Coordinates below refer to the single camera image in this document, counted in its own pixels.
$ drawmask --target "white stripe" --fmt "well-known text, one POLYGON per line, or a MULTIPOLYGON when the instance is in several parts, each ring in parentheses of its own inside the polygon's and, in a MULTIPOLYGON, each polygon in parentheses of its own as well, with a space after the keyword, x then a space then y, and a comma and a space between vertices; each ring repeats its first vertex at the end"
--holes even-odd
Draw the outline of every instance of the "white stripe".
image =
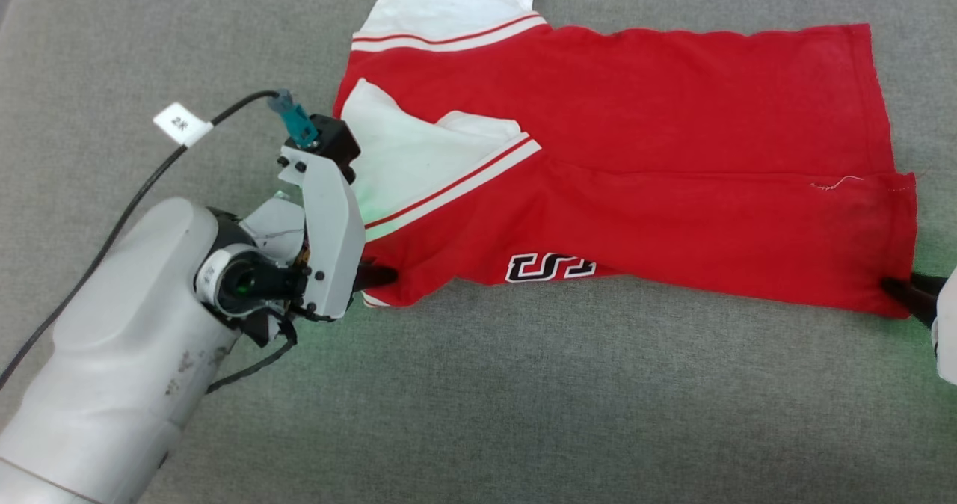
POLYGON ((363 303, 365 303, 366 306, 369 306, 369 307, 392 306, 390 304, 386 304, 385 302, 379 300, 378 298, 375 298, 374 296, 370 295, 368 292, 362 292, 362 297, 363 297, 363 303))
MULTIPOLYGON (((458 183, 455 185, 455 187, 444 191, 444 193, 438 194, 435 198, 433 198, 433 200, 428 200, 413 210, 407 211, 407 213, 400 215, 400 217, 393 218, 392 220, 385 222, 385 224, 379 224, 366 229, 366 242, 375 241, 376 239, 385 237, 385 235, 389 235, 390 233, 411 224, 411 222, 418 220, 418 218, 424 217, 424 215, 431 213, 431 211, 440 208, 442 205, 450 203, 452 200, 455 200, 455 198, 468 194, 469 191, 475 190, 482 184, 485 184, 500 174, 505 173, 506 170, 512 166, 515 166, 520 161, 528 159, 530 156, 532 156, 532 154, 536 153, 540 149, 541 146, 535 142, 535 140, 529 140, 529 142, 518 147, 516 150, 513 150, 513 152, 507 154, 507 156, 503 157, 503 159, 500 159, 498 162, 493 163, 491 166, 486 167, 484 170, 481 170, 478 173, 475 173, 474 176, 461 181, 461 183, 458 183)), ((490 159, 493 159, 493 157, 498 156, 499 154, 502 154, 501 150, 497 150, 495 153, 490 154, 489 157, 490 159)))
MULTIPOLYGON (((506 40, 506 38, 516 36, 516 34, 523 33, 523 31, 528 31, 533 27, 547 24, 547 21, 544 21, 544 18, 541 16, 536 16, 534 18, 529 18, 522 20, 520 22, 514 23, 508 27, 503 27, 498 31, 492 31, 488 34, 481 34, 478 37, 466 38, 465 40, 456 40, 454 42, 446 42, 444 44, 430 44, 419 38, 410 38, 410 37, 398 37, 390 38, 389 40, 356 40, 352 42, 352 51, 355 52, 383 52, 390 50, 392 48, 417 48, 419 50, 425 50, 429 52, 457 52, 459 50, 468 50, 469 48, 478 48, 480 46, 487 46, 489 44, 495 44, 496 42, 506 40)), ((405 34, 405 33, 390 33, 383 34, 382 37, 389 37, 393 34, 405 34)), ((357 37, 363 37, 361 33, 356 34, 357 37)))

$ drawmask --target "t-shirt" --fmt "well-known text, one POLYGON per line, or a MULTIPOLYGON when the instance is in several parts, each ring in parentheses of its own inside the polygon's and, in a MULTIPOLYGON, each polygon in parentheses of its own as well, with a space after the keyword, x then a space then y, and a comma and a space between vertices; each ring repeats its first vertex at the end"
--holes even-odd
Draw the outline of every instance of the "t-shirt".
POLYGON ((632 274, 886 316, 909 276, 867 25, 554 28, 532 0, 378 0, 335 113, 363 153, 365 257, 407 306, 479 283, 632 274))

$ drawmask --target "white cable label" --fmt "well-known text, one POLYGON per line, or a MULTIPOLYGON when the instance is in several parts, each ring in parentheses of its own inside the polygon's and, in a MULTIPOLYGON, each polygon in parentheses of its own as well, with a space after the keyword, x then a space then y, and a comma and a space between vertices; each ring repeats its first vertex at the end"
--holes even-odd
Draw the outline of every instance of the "white cable label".
POLYGON ((212 130, 212 123, 196 117, 187 108, 183 108, 180 102, 171 103, 169 108, 153 117, 153 122, 172 140, 187 147, 194 146, 212 130))

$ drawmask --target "red fabric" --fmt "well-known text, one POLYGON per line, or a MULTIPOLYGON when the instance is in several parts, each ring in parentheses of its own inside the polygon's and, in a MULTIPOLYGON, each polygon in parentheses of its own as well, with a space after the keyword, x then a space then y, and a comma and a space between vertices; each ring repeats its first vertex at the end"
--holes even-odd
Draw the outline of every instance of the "red fabric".
POLYGON ((359 78, 426 121, 514 119, 543 147, 366 246, 399 269, 369 290, 390 305, 457 276, 503 283, 512 256, 556 252, 597 275, 907 314, 878 281, 909 276, 915 181, 894 169, 866 25, 541 26, 460 52, 353 52, 337 114, 359 78))

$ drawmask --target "white thread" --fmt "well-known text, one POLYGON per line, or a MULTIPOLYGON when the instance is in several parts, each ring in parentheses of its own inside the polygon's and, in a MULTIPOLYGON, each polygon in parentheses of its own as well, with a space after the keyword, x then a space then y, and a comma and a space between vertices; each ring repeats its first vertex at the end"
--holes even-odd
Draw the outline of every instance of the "white thread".
POLYGON ((810 186, 813 186, 814 188, 818 190, 834 190, 834 188, 837 188, 838 186, 840 186, 840 183, 844 182, 845 180, 848 180, 849 178, 852 178, 853 180, 864 180, 860 177, 847 176, 842 178, 841 180, 838 180, 837 184, 835 184, 834 186, 821 186, 820 184, 814 184, 814 183, 811 183, 810 186))

